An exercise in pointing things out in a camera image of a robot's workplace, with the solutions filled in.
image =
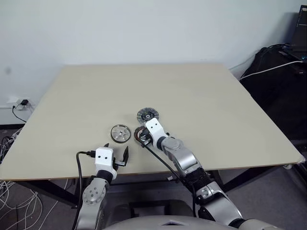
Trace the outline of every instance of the table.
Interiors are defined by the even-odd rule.
[[[66,66],[11,147],[0,179],[42,180],[35,182],[36,188],[43,182],[42,187],[52,186],[47,179],[78,177],[76,152],[106,143],[118,160],[129,146],[128,164],[118,174],[165,172],[166,167],[133,137],[124,144],[110,137],[117,124],[133,132],[139,126],[136,113],[144,107],[159,112],[165,131],[183,140],[206,170],[303,159],[221,64]],[[95,174],[92,158],[82,156],[81,165],[83,176]]]

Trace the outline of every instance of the circular disc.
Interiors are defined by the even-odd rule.
[[[111,129],[111,138],[116,143],[125,143],[130,136],[130,129],[125,125],[116,125]]]
[[[159,120],[159,113],[153,108],[146,107],[141,109],[136,115],[136,117],[140,124],[144,124],[147,121],[153,119],[154,117]]]

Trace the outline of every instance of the gray carpet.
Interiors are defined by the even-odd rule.
[[[9,130],[3,134],[0,130],[0,138],[10,135],[14,130]],[[221,177],[224,182],[229,181],[243,170],[224,170]],[[150,174],[139,176],[119,176],[114,183],[125,183],[134,181],[159,180],[165,178],[167,174]],[[64,186],[65,180],[55,180],[56,184]],[[74,185],[68,190],[74,192]],[[260,179],[247,184],[236,190],[227,193],[234,204],[239,208],[243,218],[256,218],[274,224],[285,230],[305,230],[307,229],[307,191],[305,186],[296,176],[295,172],[279,168]],[[26,200],[31,195],[30,191],[16,184],[10,189],[8,204],[14,207],[16,204]],[[43,213],[40,220],[31,229],[37,230],[46,216],[47,212],[55,203],[55,200],[40,195],[43,202]],[[142,185],[114,185],[107,195],[106,216],[110,214],[112,208],[127,202],[180,199],[187,204],[191,204],[190,193],[180,184],[174,182],[156,182]],[[7,208],[0,210],[0,217],[7,211]],[[71,229],[75,209],[62,203],[58,203],[46,219],[41,230],[69,230]],[[37,205],[32,218],[27,219],[27,226],[31,225],[39,215],[40,206]],[[150,209],[141,215],[159,214],[161,209]],[[25,209],[18,211],[19,219],[22,219]],[[0,219],[0,230],[16,222],[16,212],[12,211],[3,219]],[[20,230],[24,229],[24,221],[19,223]]]

